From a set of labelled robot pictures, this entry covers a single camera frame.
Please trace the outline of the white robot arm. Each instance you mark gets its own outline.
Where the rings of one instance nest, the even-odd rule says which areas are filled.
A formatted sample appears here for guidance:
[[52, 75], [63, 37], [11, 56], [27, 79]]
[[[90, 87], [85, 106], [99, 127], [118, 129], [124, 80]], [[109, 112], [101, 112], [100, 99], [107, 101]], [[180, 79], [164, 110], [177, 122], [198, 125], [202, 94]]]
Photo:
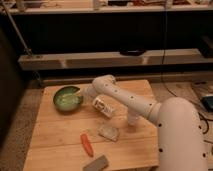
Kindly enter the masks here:
[[181, 97], [163, 102], [123, 89], [113, 75], [96, 77], [81, 89], [87, 101], [111, 97], [128, 108], [128, 122], [141, 116], [154, 124], [158, 135], [158, 171], [208, 171], [204, 136], [195, 106]]

